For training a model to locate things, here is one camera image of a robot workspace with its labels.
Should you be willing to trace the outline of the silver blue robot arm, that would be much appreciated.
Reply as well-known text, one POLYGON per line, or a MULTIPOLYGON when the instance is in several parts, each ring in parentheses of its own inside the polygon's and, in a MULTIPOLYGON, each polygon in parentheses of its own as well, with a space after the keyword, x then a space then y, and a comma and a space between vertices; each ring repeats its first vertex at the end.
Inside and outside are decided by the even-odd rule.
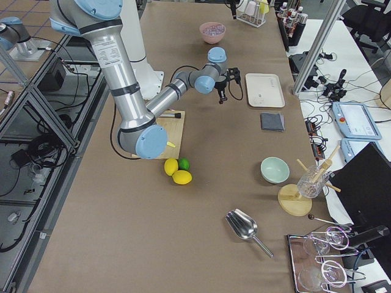
POLYGON ((223 48, 211 48, 208 62, 201 70, 178 73, 145 102, 121 36, 123 5, 123 1, 50 1, 51 26, 90 42, 122 117, 117 134, 120 147, 139 158, 155 159, 166 149, 168 141, 157 117, 190 88, 210 93, 227 76, 227 56, 223 48))
POLYGON ((8 16, 1 19, 1 48, 13 52, 16 60, 39 60, 41 54, 23 22, 8 16))

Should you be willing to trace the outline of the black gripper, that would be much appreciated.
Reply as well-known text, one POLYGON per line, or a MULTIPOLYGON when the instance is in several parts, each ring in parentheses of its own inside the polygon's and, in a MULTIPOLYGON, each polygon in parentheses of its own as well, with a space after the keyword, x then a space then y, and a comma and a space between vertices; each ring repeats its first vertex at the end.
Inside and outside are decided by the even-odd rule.
POLYGON ((231 81, 235 81, 241 87, 241 73, 238 67, 228 68, 226 72, 219 77, 215 82, 214 88, 217 89, 219 95, 219 104, 226 102, 225 88, 231 81))

